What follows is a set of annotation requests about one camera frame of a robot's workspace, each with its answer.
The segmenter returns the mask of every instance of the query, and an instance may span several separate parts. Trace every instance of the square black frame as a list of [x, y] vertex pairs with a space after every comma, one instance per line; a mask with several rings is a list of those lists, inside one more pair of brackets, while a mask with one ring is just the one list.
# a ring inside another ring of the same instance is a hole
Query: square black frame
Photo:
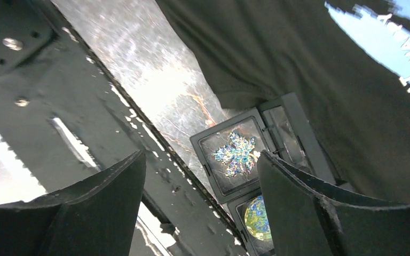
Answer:
[[283, 145], [282, 137], [275, 128], [274, 120], [270, 116], [264, 115], [265, 111], [276, 107], [283, 107], [291, 128], [296, 135], [296, 139], [305, 152], [305, 157], [311, 167], [312, 174], [319, 179], [336, 184], [336, 174], [328, 164], [328, 160], [314, 135], [312, 126], [295, 93], [288, 93], [258, 107], [276, 147], [275, 153], [278, 153], [282, 159], [288, 162], [289, 157]]
[[243, 220], [240, 218], [240, 214], [238, 213], [238, 210], [237, 210], [238, 206], [254, 199], [255, 197], [261, 194], [262, 194], [262, 190], [259, 187], [256, 190], [253, 190], [245, 195], [235, 198], [234, 200], [230, 201], [227, 204], [227, 206], [228, 206], [228, 209], [230, 210], [230, 215], [232, 216], [233, 222], [235, 223], [236, 228], [238, 229], [238, 232], [240, 233], [240, 236], [243, 239], [243, 243], [245, 244], [249, 255], [251, 256], [275, 256], [274, 247], [273, 249], [265, 253], [262, 253], [262, 254], [257, 253], [252, 242], [250, 241], [250, 238], [249, 238], [250, 234], [247, 232], [245, 224], [243, 223]]
[[191, 144], [194, 148], [194, 151], [197, 154], [197, 157], [199, 158], [200, 163], [202, 164], [203, 168], [205, 169], [205, 172], [207, 174], [208, 180], [210, 182], [210, 185], [215, 192], [216, 200], [219, 204], [225, 204], [230, 200], [233, 200], [241, 195], [244, 195], [250, 191], [253, 191], [257, 188], [260, 187], [258, 183], [258, 179], [251, 182], [251, 183], [245, 183], [240, 186], [235, 187], [232, 189], [227, 195], [224, 195], [221, 192], [221, 189], [217, 183], [216, 177], [211, 171], [211, 167], [207, 161], [207, 158], [205, 156], [205, 153], [202, 151], [202, 148], [200, 147], [200, 141], [202, 139], [207, 138], [210, 135], [216, 134], [228, 127], [237, 125], [238, 123], [241, 123], [247, 119], [252, 118], [253, 121], [256, 124], [257, 130], [259, 134], [262, 137], [263, 144], [265, 148], [271, 152], [275, 150], [274, 143], [270, 137], [270, 134], [268, 132], [268, 129], [266, 128], [263, 119], [258, 111], [257, 108], [253, 108], [245, 113], [242, 113], [238, 116], [235, 116], [233, 118], [230, 118], [229, 120], [226, 120], [222, 123], [219, 123], [205, 131], [202, 131], [196, 135], [191, 136], [190, 141]]

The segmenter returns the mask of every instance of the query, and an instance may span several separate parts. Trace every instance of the black metal bracket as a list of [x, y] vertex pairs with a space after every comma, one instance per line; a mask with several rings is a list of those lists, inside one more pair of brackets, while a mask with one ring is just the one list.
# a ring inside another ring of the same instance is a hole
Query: black metal bracket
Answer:
[[26, 0], [0, 0], [0, 75], [28, 59], [51, 36], [51, 27]]

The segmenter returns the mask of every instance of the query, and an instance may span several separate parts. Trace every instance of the black fabric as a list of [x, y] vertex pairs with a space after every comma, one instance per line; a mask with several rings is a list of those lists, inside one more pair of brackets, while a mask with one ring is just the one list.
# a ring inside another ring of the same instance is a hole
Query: black fabric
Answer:
[[277, 254], [410, 255], [410, 205], [343, 190], [266, 151], [257, 169]]
[[65, 189], [0, 205], [0, 255], [128, 255], [144, 181], [139, 151]]
[[[325, 1], [156, 1], [223, 108], [295, 92], [343, 179], [365, 195], [410, 202], [410, 94], [336, 24]], [[347, 12], [391, 7], [327, 3]]]

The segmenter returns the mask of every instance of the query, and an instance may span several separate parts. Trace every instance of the display box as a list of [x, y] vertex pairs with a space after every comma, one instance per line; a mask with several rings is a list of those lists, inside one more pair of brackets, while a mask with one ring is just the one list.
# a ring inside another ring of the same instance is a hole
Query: display box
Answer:
[[336, 184], [335, 172], [318, 144], [295, 93], [258, 107], [273, 139], [276, 153], [286, 162], [321, 180]]
[[256, 108], [192, 136], [191, 143], [219, 204], [257, 189], [260, 152], [275, 151]]
[[249, 255], [275, 255], [260, 188], [230, 201], [227, 206]]

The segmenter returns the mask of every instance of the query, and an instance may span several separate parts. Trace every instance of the iridescent maple leaf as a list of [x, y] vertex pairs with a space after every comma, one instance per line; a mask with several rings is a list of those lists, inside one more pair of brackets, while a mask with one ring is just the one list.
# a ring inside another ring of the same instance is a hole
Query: iridescent maple leaf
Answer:
[[231, 132], [228, 136], [230, 145], [218, 148], [214, 153], [216, 160], [227, 165], [226, 177], [234, 177], [238, 173], [252, 172], [258, 157], [252, 154], [255, 148], [255, 137], [247, 140], [245, 137]]

